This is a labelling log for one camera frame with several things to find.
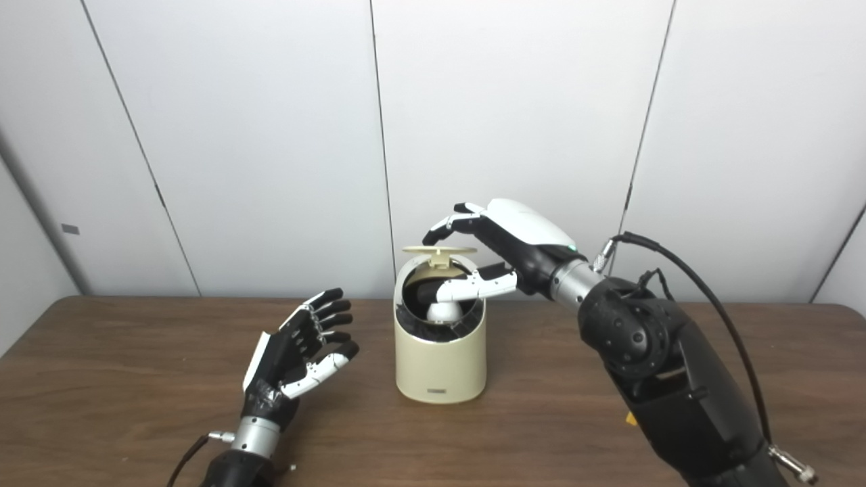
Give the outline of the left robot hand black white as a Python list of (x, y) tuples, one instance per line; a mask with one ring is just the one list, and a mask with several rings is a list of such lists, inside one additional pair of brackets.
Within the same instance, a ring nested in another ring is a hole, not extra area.
[(320, 386), (360, 351), (349, 333), (335, 327), (352, 323), (344, 291), (321, 291), (291, 312), (273, 333), (263, 332), (242, 382), (242, 418), (275, 423), (284, 432), (300, 396)]

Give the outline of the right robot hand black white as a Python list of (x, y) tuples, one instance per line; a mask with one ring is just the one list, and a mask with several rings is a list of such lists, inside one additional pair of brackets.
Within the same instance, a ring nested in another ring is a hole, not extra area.
[(549, 219), (526, 204), (494, 198), (483, 208), (464, 202), (455, 213), (424, 235), (424, 246), (435, 246), (454, 233), (473, 235), (500, 256), (501, 262), (467, 275), (419, 287), (423, 303), (468, 301), (513, 293), (550, 298), (555, 274), (570, 262), (586, 262), (575, 241)]

